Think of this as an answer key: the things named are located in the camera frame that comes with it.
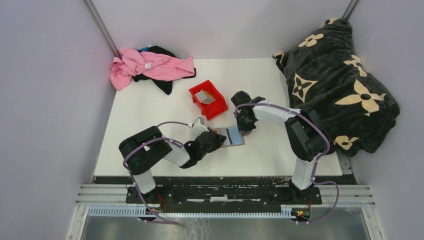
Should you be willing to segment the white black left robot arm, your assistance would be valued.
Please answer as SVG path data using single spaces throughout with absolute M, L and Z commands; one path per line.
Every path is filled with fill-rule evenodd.
M 138 188 L 138 197 L 149 204 L 158 195 L 151 171 L 153 166 L 165 160 L 181 169 L 191 168 L 207 154 L 221 148 L 226 140 L 225 135 L 204 127 L 194 140 L 183 144 L 165 137 L 159 127 L 151 126 L 123 140 L 118 149 L 123 157 L 123 166 L 129 170 L 134 185 Z

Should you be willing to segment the red plastic bin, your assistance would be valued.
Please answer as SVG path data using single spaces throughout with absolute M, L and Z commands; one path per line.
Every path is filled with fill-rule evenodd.
M 209 79 L 188 91 L 193 103 L 199 107 L 201 115 L 208 121 L 229 109 L 224 96 Z

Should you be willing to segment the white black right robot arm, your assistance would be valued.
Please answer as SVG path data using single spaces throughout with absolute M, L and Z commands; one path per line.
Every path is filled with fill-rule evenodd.
M 330 142 L 317 112 L 283 107 L 260 96 L 251 98 L 245 91 L 236 92 L 230 100 L 235 106 L 234 116 L 242 136 L 256 129 L 257 121 L 286 130 L 296 156 L 288 196 L 293 203 L 302 204 L 309 198 L 308 189 L 314 184 L 319 159 L 330 150 Z

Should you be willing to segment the tan leather card holder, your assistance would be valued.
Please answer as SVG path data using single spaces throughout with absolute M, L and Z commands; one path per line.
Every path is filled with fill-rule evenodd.
M 213 131 L 219 131 L 222 134 L 222 128 L 231 128 L 231 134 L 233 137 L 234 144 L 232 146 L 225 146 L 224 148 L 228 147 L 238 147 L 243 146 L 246 144 L 245 137 L 239 133 L 238 128 L 236 125 L 228 126 L 228 127 L 220 127 L 220 128 L 213 128 Z

